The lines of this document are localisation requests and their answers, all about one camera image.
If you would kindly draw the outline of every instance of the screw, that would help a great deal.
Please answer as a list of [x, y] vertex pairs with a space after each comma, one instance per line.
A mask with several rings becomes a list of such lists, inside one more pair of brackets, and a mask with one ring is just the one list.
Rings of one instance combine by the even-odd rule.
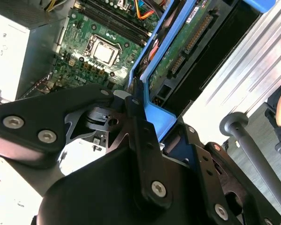
[[11, 129], [19, 129], [23, 127], [24, 120], [17, 116], [7, 116], [3, 120], [3, 125]]
[[273, 223], [267, 218], [265, 218], [264, 221], [266, 222], [266, 225], [273, 225]]
[[216, 214], [220, 218], [222, 218], [223, 220], [226, 220], [226, 221], [228, 220], [228, 213], [224, 207], [222, 207], [220, 204], [215, 204], [214, 209], [215, 209]]
[[158, 197], [165, 197], [167, 194], [167, 191], [165, 189], [165, 186], [159, 182], [159, 181], [153, 181], [152, 183], [152, 191], [158, 196]]
[[217, 144], [214, 144], [214, 149], [217, 150], [217, 151], [221, 150], [220, 146], [218, 146]]
[[192, 133], [195, 133], [195, 132], [196, 132], [195, 129], [192, 128], [191, 126], [189, 126], [188, 129], [189, 129], [189, 131], [192, 132]]
[[132, 101], [133, 101], [135, 104], [139, 105], [139, 101], [138, 101], [138, 100], [132, 99]]
[[56, 134], [50, 130], [42, 130], [38, 133], [37, 136], [39, 140], [44, 143], [53, 143], [57, 139]]
[[104, 94], [104, 95], [109, 95], [109, 93], [105, 90], [101, 90], [101, 93]]

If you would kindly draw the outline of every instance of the black clamp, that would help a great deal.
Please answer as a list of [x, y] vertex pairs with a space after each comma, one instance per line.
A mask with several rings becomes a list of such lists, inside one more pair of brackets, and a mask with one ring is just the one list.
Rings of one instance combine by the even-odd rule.
[[123, 145], [131, 149], [139, 204], [169, 208], [172, 191], [142, 101], [120, 99], [97, 84], [0, 105], [0, 156], [52, 167], [66, 144], [96, 130], [108, 132], [107, 152]]

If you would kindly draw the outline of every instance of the black bracket hole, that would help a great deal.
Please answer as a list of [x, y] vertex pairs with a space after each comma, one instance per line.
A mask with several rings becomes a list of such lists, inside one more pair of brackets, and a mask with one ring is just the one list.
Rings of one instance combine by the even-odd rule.
[[208, 173], [208, 175], [210, 175], [210, 176], [212, 176], [213, 175], [213, 173], [212, 172], [210, 172], [209, 170], [206, 170], [206, 172]]
[[108, 125], [109, 126], [114, 126], [114, 125], [117, 125], [118, 124], [118, 120], [113, 118], [111, 119], [110, 121], [108, 121]]

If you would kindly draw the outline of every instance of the wire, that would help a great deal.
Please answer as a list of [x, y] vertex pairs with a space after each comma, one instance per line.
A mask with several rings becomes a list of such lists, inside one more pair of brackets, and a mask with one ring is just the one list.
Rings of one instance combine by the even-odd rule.
[[53, 8], [54, 4], [55, 4], [55, 0], [51, 0], [51, 4], [50, 4], [50, 6], [47, 8], [47, 12], [50, 12], [50, 10]]
[[[163, 0], [160, 4], [160, 6], [163, 6], [165, 4], [166, 0]], [[147, 11], [144, 15], [141, 15], [140, 13], [140, 9], [139, 9], [139, 4], [138, 4], [138, 0], [134, 0], [134, 4], [135, 4], [135, 8], [136, 8], [136, 14], [137, 14], [137, 17], [140, 19], [140, 20], [144, 20], [146, 18], [148, 18], [150, 15], [152, 15], [154, 13], [153, 10], [149, 10]]]
[[48, 12], [51, 12], [51, 11], [54, 10], [57, 6], [60, 6], [60, 5], [64, 4], [64, 3], [66, 3], [66, 1], [67, 1], [67, 0], [63, 0], [63, 1], [61, 1], [60, 3], [56, 4], [55, 6], [52, 7], [52, 9], [48, 10]]

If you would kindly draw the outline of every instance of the metal rod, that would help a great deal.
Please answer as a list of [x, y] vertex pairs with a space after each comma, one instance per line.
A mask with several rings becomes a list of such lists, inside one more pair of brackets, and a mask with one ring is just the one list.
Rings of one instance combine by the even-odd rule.
[[257, 144], [244, 127], [238, 122], [232, 123], [229, 127], [229, 131], [237, 139], [245, 154], [248, 156], [268, 189], [272, 192], [273, 196], [281, 206], [281, 181], [260, 151]]

